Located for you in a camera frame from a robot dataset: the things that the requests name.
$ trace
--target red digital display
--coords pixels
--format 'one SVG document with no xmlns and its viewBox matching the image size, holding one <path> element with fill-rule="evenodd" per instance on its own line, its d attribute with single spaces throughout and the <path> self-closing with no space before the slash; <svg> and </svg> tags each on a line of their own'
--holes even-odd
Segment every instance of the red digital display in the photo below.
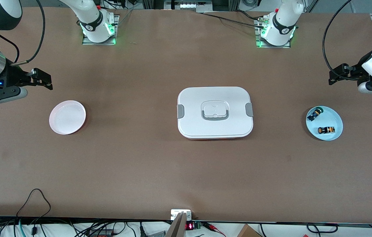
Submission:
<svg viewBox="0 0 372 237">
<path fill-rule="evenodd" d="M 185 230 L 194 230 L 195 229 L 195 222 L 187 222 L 185 226 Z"/>
</svg>

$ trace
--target white plate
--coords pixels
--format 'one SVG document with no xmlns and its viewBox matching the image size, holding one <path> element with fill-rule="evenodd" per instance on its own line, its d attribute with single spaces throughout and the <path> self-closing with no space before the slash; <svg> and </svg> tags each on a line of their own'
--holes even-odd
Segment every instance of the white plate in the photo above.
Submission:
<svg viewBox="0 0 372 237">
<path fill-rule="evenodd" d="M 313 121 L 307 119 L 309 115 L 311 115 L 316 107 L 313 107 L 306 115 L 306 126 L 309 132 L 314 135 L 315 137 L 324 140 L 324 141 L 332 141 L 337 139 L 341 133 L 343 132 L 343 121 L 341 117 L 335 112 L 335 110 L 326 107 L 326 106 L 317 106 L 323 109 L 323 112 L 319 114 L 317 118 Z M 318 128 L 319 127 L 335 127 L 334 133 L 327 133 L 327 134 L 319 134 Z"/>
<path fill-rule="evenodd" d="M 58 134 L 68 135 L 79 130 L 86 120 L 83 105 L 74 100 L 61 102 L 50 114 L 50 127 Z"/>
</svg>

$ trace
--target electrical wire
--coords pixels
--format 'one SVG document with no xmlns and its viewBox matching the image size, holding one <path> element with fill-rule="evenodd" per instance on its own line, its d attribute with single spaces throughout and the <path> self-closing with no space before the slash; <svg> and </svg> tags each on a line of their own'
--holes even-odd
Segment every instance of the electrical wire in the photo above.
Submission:
<svg viewBox="0 0 372 237">
<path fill-rule="evenodd" d="M 222 234 L 224 237 L 227 237 L 224 233 L 222 233 L 222 232 L 219 231 L 219 230 L 216 230 L 215 232 L 216 232 L 216 233 L 220 233 L 220 234 Z"/>
<path fill-rule="evenodd" d="M 6 222 L 5 223 L 5 225 L 4 226 L 2 226 L 1 228 L 0 228 L 0 236 L 1 236 L 1 232 L 4 230 L 4 228 L 9 224 L 11 222 L 11 220 L 9 220 L 8 222 Z"/>
<path fill-rule="evenodd" d="M 251 27 L 256 27 L 256 28 L 260 28 L 260 29 L 263 29 L 264 27 L 263 26 L 258 26 L 258 25 L 255 25 L 255 24 L 249 24 L 249 23 L 244 23 L 244 22 L 240 22 L 240 21 L 235 21 L 235 20 L 231 20 L 231 19 L 228 19 L 228 18 L 223 18 L 221 16 L 217 16 L 217 15 L 210 15 L 210 14 L 206 14 L 206 13 L 201 13 L 202 15 L 208 15 L 208 16 L 211 16 L 211 17 L 216 17 L 216 18 L 219 18 L 219 19 L 222 19 L 222 20 L 226 20 L 226 21 L 231 21 L 231 22 L 234 22 L 234 23 L 237 23 L 237 24 L 242 24 L 242 25 L 246 25 L 246 26 L 251 26 Z"/>
<path fill-rule="evenodd" d="M 328 61 L 328 58 L 326 57 L 326 53 L 325 53 L 325 38 L 326 38 L 326 33 L 328 32 L 328 29 L 329 29 L 329 26 L 331 25 L 332 21 L 335 19 L 335 17 L 338 15 L 339 12 L 341 12 L 341 10 L 347 6 L 347 4 L 349 2 L 351 2 L 352 0 L 347 0 L 347 2 L 345 2 L 339 9 L 337 12 L 335 12 L 335 14 L 332 16 L 331 20 L 329 21 L 328 25 L 326 26 L 325 28 L 325 32 L 323 34 L 323 37 L 322 37 L 322 54 L 323 54 L 323 58 L 325 60 L 325 63 L 326 65 L 328 66 L 328 69 L 334 73 L 336 76 L 342 78 L 342 79 L 345 79 L 345 80 L 350 80 L 350 81 L 358 81 L 358 79 L 355 79 L 355 78 L 349 78 L 349 77 L 345 77 L 345 76 L 341 76 L 339 75 L 337 72 L 334 71 L 334 69 L 332 69 L 331 65 L 329 64 L 329 61 Z"/>
<path fill-rule="evenodd" d="M 35 51 L 34 55 L 33 55 L 31 58 L 29 58 L 29 59 L 26 60 L 26 61 L 22 61 L 22 62 L 20 62 L 20 63 L 12 63 L 12 64 L 11 64 L 12 66 L 23 65 L 23 64 L 29 63 L 29 62 L 31 62 L 32 60 L 34 60 L 34 58 L 38 55 L 38 52 L 40 51 L 41 46 L 43 45 L 44 35 L 45 35 L 45 13 L 44 13 L 43 5 L 41 4 L 40 0 L 35 0 L 35 1 L 37 1 L 38 6 L 40 7 L 40 10 L 41 10 L 41 15 L 42 15 L 42 17 L 43 17 L 43 31 L 42 31 L 42 33 L 41 33 L 40 43 L 38 44 L 38 48 L 37 48 L 37 50 Z"/>
<path fill-rule="evenodd" d="M 23 236 L 23 237 L 26 237 L 26 234 L 25 234 L 25 232 L 23 231 L 23 228 L 22 228 L 22 222 L 21 222 L 20 219 L 19 219 L 19 229 L 20 229 L 20 232 L 22 233 L 22 236 Z"/>
<path fill-rule="evenodd" d="M 121 19 L 121 21 L 118 22 L 118 25 L 120 25 L 126 18 L 127 16 L 133 11 L 133 9 L 135 8 L 136 6 L 132 6 L 132 8 L 130 9 L 129 12 L 127 12 L 127 14 Z"/>
<path fill-rule="evenodd" d="M 25 207 L 26 203 L 29 201 L 29 199 L 31 198 L 32 193 L 33 193 L 35 190 L 38 190 L 38 191 L 41 193 L 41 195 L 42 195 L 44 201 L 48 204 L 48 211 L 47 211 L 46 213 L 44 213 L 42 216 L 40 216 L 40 217 L 38 217 L 38 218 L 36 218 L 36 219 L 34 220 L 34 227 L 35 227 L 35 222 L 36 222 L 38 219 L 44 217 L 45 215 L 47 215 L 47 214 L 51 211 L 51 204 L 50 204 L 50 202 L 47 200 L 47 198 L 44 196 L 43 191 L 42 191 L 41 189 L 32 189 L 32 191 L 29 193 L 28 198 L 26 199 L 25 203 L 22 205 L 22 207 L 19 208 L 19 210 L 18 210 L 17 213 L 16 213 L 16 217 L 15 217 L 15 219 L 14 219 L 14 223 L 13 223 L 13 234 L 14 234 L 14 237 L 16 237 L 16 221 L 17 221 L 17 218 L 19 217 L 19 213 L 20 213 L 20 211 Z"/>
<path fill-rule="evenodd" d="M 262 232 L 262 234 L 264 235 L 264 237 L 266 237 L 266 234 L 264 232 L 264 228 L 262 227 L 262 224 L 259 224 L 259 225 L 261 226 L 261 232 Z"/>
<path fill-rule="evenodd" d="M 0 34 L 0 38 L 4 39 L 9 44 L 13 45 L 13 47 L 16 49 L 16 58 L 14 59 L 14 62 L 17 63 L 17 60 L 19 59 L 19 55 L 20 55 L 19 47 L 15 43 L 13 43 L 9 39 L 7 39 L 6 37 L 2 36 L 1 34 Z"/>
<path fill-rule="evenodd" d="M 262 15 L 257 16 L 257 17 L 253 17 L 253 16 L 249 15 L 247 12 L 242 11 L 242 10 L 240 10 L 240 9 L 235 10 L 235 12 L 241 12 L 241 13 L 243 13 L 245 16 L 247 16 L 248 18 L 250 18 L 250 19 L 252 19 L 252 20 L 258 20 L 260 17 L 263 17 Z"/>
<path fill-rule="evenodd" d="M 79 230 L 75 228 L 75 226 L 73 225 L 72 221 L 69 219 L 69 222 L 70 222 L 70 225 L 72 226 L 72 228 L 74 229 L 74 232 L 77 234 L 79 233 Z"/>
<path fill-rule="evenodd" d="M 114 226 L 112 227 L 112 232 L 114 233 L 114 228 L 115 228 L 115 225 L 117 224 L 117 222 L 116 223 L 114 223 Z M 123 227 L 123 229 L 120 231 L 120 232 L 118 232 L 118 233 L 114 233 L 114 235 L 118 235 L 118 234 L 120 234 L 121 232 L 123 232 L 124 231 L 124 229 L 126 228 L 126 222 L 124 222 L 124 227 Z"/>
<path fill-rule="evenodd" d="M 50 202 L 47 200 L 47 198 L 44 196 L 43 191 L 42 191 L 41 189 L 32 189 L 32 191 L 29 193 L 28 198 L 26 199 L 25 203 L 24 203 L 24 204 L 22 205 L 22 207 L 20 207 L 19 210 L 17 211 L 17 213 L 16 213 L 16 218 L 19 217 L 19 212 L 20 212 L 20 211 L 25 207 L 26 203 L 29 201 L 29 198 L 31 198 L 31 195 L 32 195 L 32 193 L 33 193 L 35 190 L 38 190 L 38 191 L 41 193 L 41 195 L 42 195 L 44 201 L 48 204 L 48 211 L 47 211 L 46 213 L 44 213 L 42 216 L 40 216 L 39 218 L 44 217 L 45 215 L 47 215 L 47 214 L 51 211 L 51 204 L 50 204 Z"/>
<path fill-rule="evenodd" d="M 135 230 L 134 230 L 133 228 L 130 227 L 129 223 L 126 223 L 126 225 L 127 225 L 127 227 L 129 227 L 130 229 L 132 229 L 133 234 L 134 234 L 134 237 L 136 237 L 136 232 L 135 232 Z"/>
<path fill-rule="evenodd" d="M 47 235 L 45 234 L 45 231 L 44 231 L 44 228 L 43 228 L 43 224 L 42 223 L 40 223 L 40 227 L 41 227 L 41 231 L 43 231 L 44 237 L 47 237 Z"/>
<path fill-rule="evenodd" d="M 100 226 L 101 224 L 100 223 L 92 223 L 92 225 L 82 231 L 79 231 L 78 234 L 76 234 L 74 237 L 80 237 L 81 235 L 86 235 L 86 233 L 88 233 L 92 228 L 96 228 L 98 226 Z"/>
<path fill-rule="evenodd" d="M 312 230 L 309 228 L 309 226 L 313 226 L 313 227 L 315 227 L 316 231 L 312 231 Z M 310 231 L 311 233 L 318 234 L 319 237 L 321 237 L 320 234 L 332 234 L 332 233 L 335 233 L 335 232 L 338 231 L 338 225 L 336 225 L 336 226 L 335 226 L 335 230 L 332 230 L 332 231 L 319 231 L 319 229 L 317 228 L 317 226 L 314 225 L 313 223 L 308 223 L 308 224 L 306 225 L 306 228 L 307 228 L 307 230 Z"/>
<path fill-rule="evenodd" d="M 123 5 L 120 5 L 120 4 L 117 4 L 117 3 L 110 3 L 110 2 L 107 1 L 107 0 L 103 0 L 103 1 L 106 2 L 106 3 L 108 3 L 108 5 L 114 7 L 115 9 L 117 9 L 117 7 L 115 7 L 115 6 L 119 6 L 119 7 L 122 7 L 122 8 L 124 8 L 124 9 L 127 8 L 127 7 L 125 7 L 125 6 L 123 6 Z"/>
</svg>

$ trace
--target mounting plate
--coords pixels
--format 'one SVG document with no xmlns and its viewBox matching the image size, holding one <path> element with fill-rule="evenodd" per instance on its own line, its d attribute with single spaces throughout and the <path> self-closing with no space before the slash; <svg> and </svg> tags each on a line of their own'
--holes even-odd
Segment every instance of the mounting plate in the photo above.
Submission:
<svg viewBox="0 0 372 237">
<path fill-rule="evenodd" d="M 171 209 L 171 220 L 174 221 L 176 218 L 177 214 L 185 212 L 187 216 L 187 221 L 192 220 L 192 211 L 189 209 Z"/>
<path fill-rule="evenodd" d="M 114 15 L 113 12 L 110 12 L 109 14 L 112 14 L 113 17 L 110 18 L 109 23 L 115 23 L 116 25 L 113 26 L 114 34 L 110 36 L 106 41 L 104 42 L 92 42 L 88 39 L 88 37 L 83 34 L 83 39 L 82 39 L 82 45 L 115 45 L 117 41 L 117 31 L 118 31 L 118 21 L 120 19 L 120 15 Z"/>
<path fill-rule="evenodd" d="M 254 20 L 253 24 L 258 25 L 258 26 L 261 25 L 261 26 L 265 27 L 265 25 L 261 24 L 258 20 Z M 281 45 L 281 46 L 271 45 L 270 43 L 268 43 L 266 41 L 266 39 L 261 37 L 261 32 L 263 30 L 264 29 L 260 29 L 260 28 L 255 27 L 256 46 L 258 48 L 290 48 L 291 47 L 290 40 L 288 40 L 288 42 L 285 45 Z"/>
</svg>

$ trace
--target black cable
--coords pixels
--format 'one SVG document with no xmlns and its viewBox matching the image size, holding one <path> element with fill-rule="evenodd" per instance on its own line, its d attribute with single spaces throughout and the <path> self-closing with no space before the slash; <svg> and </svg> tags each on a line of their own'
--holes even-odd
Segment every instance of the black cable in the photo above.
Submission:
<svg viewBox="0 0 372 237">
<path fill-rule="evenodd" d="M 145 233 L 145 230 L 143 229 L 142 222 L 140 222 L 139 230 L 140 230 L 140 237 L 148 237 L 148 235 Z"/>
<path fill-rule="evenodd" d="M 114 233 L 114 227 L 115 227 L 116 224 L 117 224 L 117 222 L 114 223 L 114 226 L 112 227 L 112 232 L 113 232 L 113 233 Z M 126 222 L 124 222 L 124 227 L 123 227 L 123 229 L 122 229 L 120 232 L 118 232 L 118 233 L 114 233 L 113 235 L 118 235 L 118 234 L 120 234 L 121 232 L 124 231 L 125 228 L 126 228 Z"/>
<path fill-rule="evenodd" d="M 328 29 L 329 29 L 329 26 L 331 25 L 332 21 L 335 19 L 335 17 L 338 15 L 338 13 L 349 3 L 351 2 L 352 0 L 347 0 L 347 2 L 345 2 L 339 9 L 337 12 L 335 12 L 335 14 L 332 16 L 331 20 L 329 21 L 328 25 L 326 26 L 325 28 L 325 32 L 323 34 L 323 38 L 322 38 L 322 53 L 323 53 L 323 58 L 325 59 L 325 63 L 326 65 L 328 66 L 329 70 L 334 73 L 335 75 L 337 75 L 338 77 L 342 78 L 342 79 L 346 79 L 346 80 L 350 80 L 350 81 L 358 81 L 358 79 L 355 79 L 355 78 L 349 78 L 349 77 L 345 77 L 345 76 L 341 76 L 339 75 L 337 72 L 334 71 L 334 69 L 332 69 L 331 65 L 329 64 L 328 62 L 328 59 L 326 57 L 326 53 L 325 53 L 325 38 L 326 38 L 326 33 L 328 32 Z"/>
<path fill-rule="evenodd" d="M 133 228 L 131 228 L 131 227 L 130 227 L 129 223 L 126 223 L 126 225 L 127 225 L 127 227 L 129 227 L 130 229 L 132 229 L 132 231 L 133 231 L 133 234 L 134 234 L 134 237 L 137 237 L 137 236 L 136 236 L 136 232 L 134 231 L 134 229 L 133 229 Z"/>
<path fill-rule="evenodd" d="M 81 235 L 86 235 L 90 230 L 92 230 L 93 228 L 96 228 L 100 225 L 102 225 L 104 222 L 95 222 L 95 223 L 92 223 L 92 225 L 82 231 L 79 231 L 78 234 L 76 234 L 74 237 L 80 237 Z"/>
<path fill-rule="evenodd" d="M 1 232 L 4 230 L 4 228 L 11 222 L 11 220 L 9 220 L 7 223 L 5 223 L 5 225 L 2 226 L 2 228 L 0 228 L 0 236 L 1 236 Z"/>
<path fill-rule="evenodd" d="M 41 189 L 32 189 L 32 191 L 29 193 L 29 196 L 28 196 L 28 198 L 26 199 L 25 203 L 24 203 L 24 204 L 22 205 L 22 207 L 20 207 L 19 210 L 17 211 L 17 213 L 16 213 L 16 218 L 19 217 L 19 212 L 20 212 L 20 211 L 25 207 L 26 203 L 29 201 L 29 198 L 31 197 L 32 193 L 33 193 L 35 190 L 38 190 L 38 191 L 41 193 L 41 195 L 42 195 L 44 201 L 48 204 L 48 211 L 47 211 L 46 213 L 44 213 L 42 216 L 40 216 L 39 218 L 41 218 L 41 217 L 47 215 L 47 214 L 51 211 L 51 204 L 50 204 L 50 202 L 46 199 L 46 197 L 44 196 L 43 191 L 42 191 Z"/>
<path fill-rule="evenodd" d="M 120 6 L 120 7 L 123 7 L 123 8 L 126 8 L 125 6 L 123 5 L 120 5 L 120 4 L 116 4 L 116 3 L 110 3 L 109 1 L 107 0 L 103 0 L 104 2 L 108 3 L 109 5 L 111 5 L 112 7 L 114 7 L 115 9 L 117 9 L 115 6 Z"/>
<path fill-rule="evenodd" d="M 72 221 L 70 219 L 69 219 L 69 222 L 70 222 L 70 225 L 72 226 L 72 228 L 74 229 L 74 232 L 76 234 L 78 234 L 79 233 L 79 230 L 75 228 L 75 226 L 73 225 L 73 223 L 72 223 Z"/>
<path fill-rule="evenodd" d="M 22 207 L 19 208 L 19 210 L 18 210 L 17 213 L 16 213 L 16 217 L 15 217 L 15 219 L 14 219 L 14 223 L 13 223 L 13 234 L 14 234 L 14 237 L 16 237 L 16 221 L 17 221 L 17 218 L 19 217 L 19 212 L 20 212 L 20 211 L 25 207 L 26 203 L 29 201 L 29 198 L 31 198 L 31 195 L 32 195 L 32 193 L 33 193 L 35 190 L 38 190 L 38 191 L 41 193 L 41 195 L 42 195 L 44 201 L 48 204 L 48 211 L 47 211 L 46 213 L 44 213 L 42 216 L 40 216 L 40 217 L 34 219 L 34 227 L 35 227 L 35 223 L 36 223 L 36 221 L 37 221 L 38 219 L 44 217 L 45 215 L 47 215 L 47 214 L 51 211 L 51 204 L 50 204 L 50 202 L 47 200 L 47 198 L 44 196 L 43 191 L 42 191 L 41 189 L 32 189 L 32 191 L 29 193 L 28 198 L 26 199 L 25 203 L 22 205 Z"/>
<path fill-rule="evenodd" d="M 313 226 L 313 227 L 315 227 L 316 231 L 312 231 L 312 230 L 309 228 L 309 226 Z M 332 230 L 332 231 L 319 231 L 319 229 L 317 228 L 317 226 L 316 226 L 315 224 L 308 223 L 308 224 L 306 225 L 306 229 L 307 229 L 308 231 L 314 233 L 314 234 L 318 234 L 319 237 L 321 237 L 320 234 L 332 234 L 332 233 L 337 232 L 337 231 L 338 231 L 338 225 L 336 225 L 336 226 L 335 226 L 335 230 Z"/>
<path fill-rule="evenodd" d="M 205 14 L 205 13 L 201 13 L 201 14 L 216 17 L 216 18 L 223 19 L 223 20 L 226 20 L 226 21 L 231 21 L 231 22 L 234 22 L 234 23 L 237 23 L 237 24 L 247 25 L 247 26 L 256 27 L 256 28 L 260 28 L 260 29 L 264 28 L 263 26 L 258 26 L 258 25 L 255 25 L 255 24 L 248 24 L 248 23 L 244 23 L 244 22 L 240 22 L 240 21 L 235 21 L 235 20 L 231 20 L 231 19 L 228 19 L 228 18 L 223 18 L 223 17 L 217 16 L 217 15 L 210 15 L 210 14 Z"/>
<path fill-rule="evenodd" d="M 40 227 L 41 227 L 41 231 L 43 231 L 44 237 L 47 237 L 47 235 L 45 234 L 45 231 L 44 231 L 44 228 L 43 228 L 43 224 L 42 223 L 40 223 Z"/>
<path fill-rule="evenodd" d="M 263 17 L 262 15 L 261 15 L 261 16 L 257 16 L 257 17 L 253 17 L 253 16 L 249 15 L 247 12 L 242 11 L 242 10 L 240 10 L 240 9 L 235 10 L 235 12 L 241 12 L 241 13 L 243 13 L 245 16 L 247 16 L 248 18 L 250 18 L 250 19 L 252 19 L 252 20 L 258 20 L 258 18 Z"/>
<path fill-rule="evenodd" d="M 262 232 L 262 234 L 264 235 L 264 237 L 266 237 L 265 232 L 264 232 L 264 228 L 262 227 L 262 224 L 259 224 L 259 225 L 261 226 L 261 232 Z"/>
<path fill-rule="evenodd" d="M 112 223 L 113 222 L 109 222 L 107 224 L 103 224 L 103 226 L 101 226 L 100 228 L 97 228 L 97 230 L 95 232 L 89 233 L 88 237 L 95 236 L 95 234 L 100 234 L 101 231 L 103 231 L 104 229 L 105 229 L 105 235 L 107 235 L 107 232 L 106 232 L 107 229 L 106 229 L 106 227 L 107 227 L 107 225 L 110 225 Z"/>
<path fill-rule="evenodd" d="M 1 34 L 0 34 L 0 38 L 4 39 L 9 44 L 13 45 L 13 47 L 16 49 L 16 59 L 14 59 L 14 63 L 17 63 L 17 60 L 19 59 L 19 55 L 20 55 L 19 47 L 15 43 L 13 43 L 9 39 L 7 39 L 6 37 L 2 36 Z"/>
<path fill-rule="evenodd" d="M 36 0 L 37 3 L 38 3 L 38 6 L 40 7 L 40 10 L 41 10 L 41 15 L 43 16 L 43 31 L 41 33 L 41 39 L 40 39 L 40 43 L 38 45 L 38 48 L 37 50 L 35 51 L 34 55 L 26 60 L 27 63 L 29 63 L 30 61 L 34 60 L 34 58 L 37 56 L 38 52 L 40 51 L 41 49 L 41 46 L 43 45 L 43 41 L 44 41 L 44 35 L 45 35 L 45 13 L 44 13 L 44 9 L 43 9 L 43 5 L 41 5 L 41 2 L 40 0 Z"/>
</svg>

